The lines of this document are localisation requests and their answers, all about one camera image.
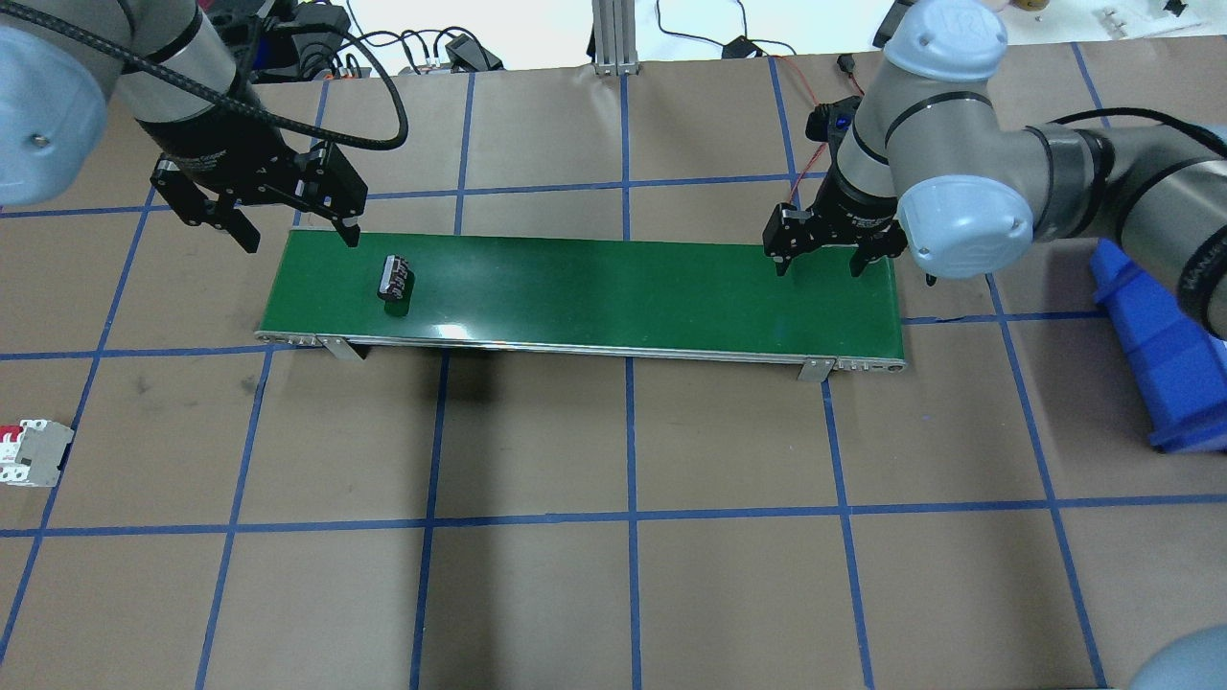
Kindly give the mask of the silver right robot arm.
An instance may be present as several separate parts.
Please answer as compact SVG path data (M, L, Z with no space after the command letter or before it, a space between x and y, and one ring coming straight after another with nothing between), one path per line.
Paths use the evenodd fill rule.
M928 276L962 280L1038 243L1104 237L1222 339L1223 126L1118 106L1006 130L987 95L1006 53L982 2L912 1L845 133L825 135L812 205L780 203L764 227L775 273L850 247L854 276L908 252Z

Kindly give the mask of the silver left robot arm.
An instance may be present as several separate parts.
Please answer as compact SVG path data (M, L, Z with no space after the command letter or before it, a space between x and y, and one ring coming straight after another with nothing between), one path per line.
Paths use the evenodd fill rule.
M2 4L2 205L79 179L118 98L160 149L150 185L183 223L253 253L245 206L281 204L360 244L367 185L334 142L294 151L198 1Z

